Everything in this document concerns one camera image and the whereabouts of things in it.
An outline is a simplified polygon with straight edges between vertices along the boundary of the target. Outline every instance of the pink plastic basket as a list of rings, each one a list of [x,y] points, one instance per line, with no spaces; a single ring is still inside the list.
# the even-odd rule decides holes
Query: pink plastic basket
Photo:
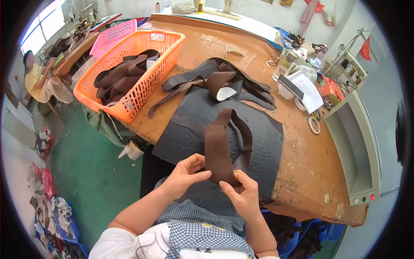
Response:
[[[103,31],[96,39],[89,55],[94,56],[96,59],[100,58],[113,45],[136,30],[137,21],[132,19]]]

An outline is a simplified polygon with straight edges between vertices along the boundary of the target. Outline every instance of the white shirt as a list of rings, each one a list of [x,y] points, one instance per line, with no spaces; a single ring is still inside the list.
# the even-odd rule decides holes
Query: white shirt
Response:
[[[140,258],[164,259],[169,250],[170,228],[167,223],[162,223],[147,229],[142,235],[134,236],[121,228],[106,229],[98,242],[92,248],[89,259],[136,259]],[[184,248],[180,251],[182,259],[248,259],[246,249],[232,248],[210,249],[211,253]],[[278,257],[262,257],[261,259],[279,259]]]

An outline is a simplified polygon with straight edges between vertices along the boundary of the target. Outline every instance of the paper document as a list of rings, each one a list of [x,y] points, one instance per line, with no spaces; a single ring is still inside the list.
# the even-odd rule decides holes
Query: paper document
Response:
[[[315,85],[304,74],[299,74],[290,81],[303,92],[302,103],[309,114],[323,105],[322,97],[320,97]]]

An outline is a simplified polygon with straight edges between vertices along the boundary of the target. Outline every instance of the checkered apron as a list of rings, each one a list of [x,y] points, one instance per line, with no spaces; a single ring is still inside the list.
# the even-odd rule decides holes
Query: checkered apron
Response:
[[[158,181],[158,188],[167,177]],[[166,259],[178,258],[180,250],[194,248],[244,248],[255,258],[251,246],[240,236],[244,219],[229,197],[210,180],[192,184],[185,194],[173,201],[154,225],[169,223],[171,248]]]

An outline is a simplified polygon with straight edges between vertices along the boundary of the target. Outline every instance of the hand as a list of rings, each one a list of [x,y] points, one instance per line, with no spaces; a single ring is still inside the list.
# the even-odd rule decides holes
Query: hand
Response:
[[[233,187],[224,181],[219,181],[223,192],[230,198],[239,215],[249,220],[260,215],[258,184],[241,170],[235,170],[234,177],[243,185],[244,190],[238,194]]]
[[[52,61],[51,59],[48,61],[47,65],[46,65],[46,69],[51,69],[53,67],[53,65],[55,64],[55,61]]]
[[[174,200],[179,199],[193,183],[207,180],[211,177],[211,171],[195,173],[205,167],[205,158],[200,154],[193,154],[176,165],[170,176],[159,187],[167,192]]]
[[[51,57],[51,58],[48,60],[48,64],[49,64],[50,62],[55,62],[55,61],[56,61],[56,59],[57,59],[57,58],[55,58],[55,57]]]

